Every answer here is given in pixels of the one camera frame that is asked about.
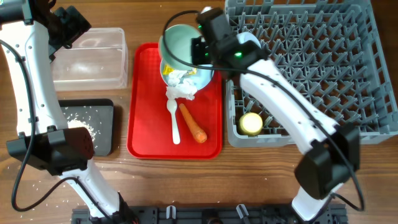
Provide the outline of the yellow snack wrapper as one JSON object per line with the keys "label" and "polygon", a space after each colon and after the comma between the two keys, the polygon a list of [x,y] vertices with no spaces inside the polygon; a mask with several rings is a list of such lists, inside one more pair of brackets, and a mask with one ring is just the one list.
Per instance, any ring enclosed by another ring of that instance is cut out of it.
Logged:
{"label": "yellow snack wrapper", "polygon": [[[176,71],[176,69],[172,68],[172,67],[171,67],[170,65],[168,65],[168,64],[165,64],[164,67],[163,67],[163,69],[162,69],[162,74],[163,74],[163,75],[169,75],[170,73],[172,73],[172,72],[174,72],[174,71]],[[191,70],[186,70],[186,73],[187,73],[188,75],[194,75],[194,74],[197,73],[197,69],[196,69],[196,68],[193,68],[193,69],[191,69]]]}

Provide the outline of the black waste tray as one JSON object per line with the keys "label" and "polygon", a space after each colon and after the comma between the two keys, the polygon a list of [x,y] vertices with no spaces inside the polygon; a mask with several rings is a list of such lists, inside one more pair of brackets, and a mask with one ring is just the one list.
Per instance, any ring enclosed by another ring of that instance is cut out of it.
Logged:
{"label": "black waste tray", "polygon": [[86,128],[91,135],[94,156],[112,152],[114,103],[110,99],[59,100],[69,128]]}

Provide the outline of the light blue plate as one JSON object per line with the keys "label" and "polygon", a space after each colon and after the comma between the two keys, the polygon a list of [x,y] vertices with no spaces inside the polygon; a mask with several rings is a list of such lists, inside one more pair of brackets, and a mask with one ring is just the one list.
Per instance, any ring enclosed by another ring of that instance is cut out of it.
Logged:
{"label": "light blue plate", "polygon": [[[163,71],[166,68],[167,63],[162,59],[160,63],[160,74],[164,81],[164,83],[169,85],[169,75],[164,75]],[[209,84],[209,82],[213,78],[214,71],[213,70],[196,70],[194,74],[185,74],[179,81],[179,84],[183,83],[184,80],[188,80],[191,84],[194,84],[197,90],[201,90]]]}

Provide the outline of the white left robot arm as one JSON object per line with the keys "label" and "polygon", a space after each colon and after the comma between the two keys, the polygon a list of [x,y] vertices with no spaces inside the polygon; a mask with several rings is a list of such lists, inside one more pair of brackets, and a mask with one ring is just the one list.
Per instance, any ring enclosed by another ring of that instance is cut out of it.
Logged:
{"label": "white left robot arm", "polygon": [[6,144],[22,167],[68,183],[89,208],[92,223],[138,223],[121,194],[104,179],[84,127],[70,128],[50,68],[58,49],[72,47],[90,23],[73,6],[54,1],[1,1],[1,47],[17,105],[17,138]]}

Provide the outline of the white rice pile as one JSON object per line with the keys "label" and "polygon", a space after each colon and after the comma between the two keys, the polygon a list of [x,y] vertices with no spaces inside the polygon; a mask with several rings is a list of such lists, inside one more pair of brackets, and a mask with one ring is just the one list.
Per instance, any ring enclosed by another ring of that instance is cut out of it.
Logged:
{"label": "white rice pile", "polygon": [[66,106],[62,108],[69,128],[86,128],[95,149],[104,133],[103,106]]}

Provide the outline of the red serving tray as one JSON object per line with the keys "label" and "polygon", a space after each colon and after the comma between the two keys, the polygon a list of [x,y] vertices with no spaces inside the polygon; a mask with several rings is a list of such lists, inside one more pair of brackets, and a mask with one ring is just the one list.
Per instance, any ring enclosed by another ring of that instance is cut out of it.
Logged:
{"label": "red serving tray", "polygon": [[181,112],[176,113],[180,144],[172,141],[172,120],[166,108],[166,84],[161,77],[158,45],[144,43],[134,56],[127,149],[140,159],[212,159],[223,147],[222,79],[218,73],[195,99],[178,99],[206,135],[194,140]]}

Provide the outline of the yellow cup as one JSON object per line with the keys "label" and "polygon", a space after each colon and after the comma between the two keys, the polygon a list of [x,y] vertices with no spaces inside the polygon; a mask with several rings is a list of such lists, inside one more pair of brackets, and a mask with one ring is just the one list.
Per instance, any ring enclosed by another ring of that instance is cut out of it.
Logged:
{"label": "yellow cup", "polygon": [[258,135],[263,127],[262,118],[256,113],[246,113],[239,119],[239,130],[248,136]]}

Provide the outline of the light blue bowl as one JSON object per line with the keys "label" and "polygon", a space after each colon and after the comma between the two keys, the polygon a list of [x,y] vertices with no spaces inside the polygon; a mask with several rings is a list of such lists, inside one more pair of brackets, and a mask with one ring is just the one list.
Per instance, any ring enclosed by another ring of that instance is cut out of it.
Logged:
{"label": "light blue bowl", "polygon": [[242,32],[236,35],[239,40],[240,44],[244,44],[246,42],[252,41],[254,42],[259,48],[261,48],[261,44],[256,36],[250,32]]}

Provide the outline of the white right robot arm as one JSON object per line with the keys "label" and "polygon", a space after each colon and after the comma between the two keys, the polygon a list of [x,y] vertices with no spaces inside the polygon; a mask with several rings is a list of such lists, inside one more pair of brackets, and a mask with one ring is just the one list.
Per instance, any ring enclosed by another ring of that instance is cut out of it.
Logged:
{"label": "white right robot arm", "polygon": [[315,221],[339,197],[337,190],[345,182],[351,179],[359,184],[355,176],[360,164],[358,128],[352,123],[340,126],[314,107],[257,41],[242,41],[233,33],[222,9],[205,9],[196,22],[206,45],[193,63],[211,63],[228,78],[238,78],[241,89],[273,115],[302,153],[295,168],[300,188],[292,208],[302,221]]}

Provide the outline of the white napkin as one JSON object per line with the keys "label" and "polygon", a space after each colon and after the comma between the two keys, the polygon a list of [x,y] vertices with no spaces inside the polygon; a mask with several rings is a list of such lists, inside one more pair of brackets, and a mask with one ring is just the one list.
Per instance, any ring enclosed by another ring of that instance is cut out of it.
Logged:
{"label": "white napkin", "polygon": [[185,70],[174,70],[167,75],[166,97],[169,100],[194,100],[198,89]]}

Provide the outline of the grey dishwasher rack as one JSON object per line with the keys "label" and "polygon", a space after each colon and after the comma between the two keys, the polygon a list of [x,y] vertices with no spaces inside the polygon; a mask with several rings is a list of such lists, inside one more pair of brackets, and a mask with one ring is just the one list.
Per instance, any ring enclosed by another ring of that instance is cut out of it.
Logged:
{"label": "grey dishwasher rack", "polygon": [[397,135],[397,103],[370,1],[226,1],[297,91],[363,144]]}

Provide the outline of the clear plastic bin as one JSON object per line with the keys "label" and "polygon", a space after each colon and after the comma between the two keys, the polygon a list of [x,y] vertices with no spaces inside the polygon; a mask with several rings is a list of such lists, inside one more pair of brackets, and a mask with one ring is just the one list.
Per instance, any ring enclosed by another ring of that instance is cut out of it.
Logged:
{"label": "clear plastic bin", "polygon": [[51,62],[57,91],[115,90],[127,87],[128,47],[122,28],[91,28],[62,47]]}

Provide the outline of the green bowl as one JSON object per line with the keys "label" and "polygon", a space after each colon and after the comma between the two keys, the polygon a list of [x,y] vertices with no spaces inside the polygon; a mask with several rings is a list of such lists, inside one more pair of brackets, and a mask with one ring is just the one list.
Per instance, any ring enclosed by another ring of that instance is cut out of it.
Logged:
{"label": "green bowl", "polygon": [[[177,24],[169,27],[165,31],[165,36],[165,42],[169,50],[180,60],[183,60],[187,63],[192,63],[192,39],[201,36],[200,32],[190,25]],[[184,65],[170,56],[164,46],[163,37],[164,36],[161,36],[159,39],[159,53],[162,60],[174,69],[191,70],[192,67]]]}

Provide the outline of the orange carrot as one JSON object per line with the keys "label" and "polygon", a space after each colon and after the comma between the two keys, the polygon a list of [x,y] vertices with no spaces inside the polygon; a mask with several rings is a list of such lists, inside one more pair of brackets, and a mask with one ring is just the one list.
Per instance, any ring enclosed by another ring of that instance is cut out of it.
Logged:
{"label": "orange carrot", "polygon": [[190,114],[187,107],[181,103],[179,104],[179,109],[182,112],[183,118],[196,142],[204,143],[207,140],[206,132],[199,127],[197,122],[194,120],[193,116]]}

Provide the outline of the white plastic spoon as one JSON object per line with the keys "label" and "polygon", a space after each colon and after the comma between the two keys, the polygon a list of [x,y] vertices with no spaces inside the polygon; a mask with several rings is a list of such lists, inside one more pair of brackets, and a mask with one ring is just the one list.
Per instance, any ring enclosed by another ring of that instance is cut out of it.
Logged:
{"label": "white plastic spoon", "polygon": [[172,120],[172,141],[174,144],[178,145],[180,144],[180,134],[176,119],[177,102],[174,99],[167,100],[167,109],[170,112]]}

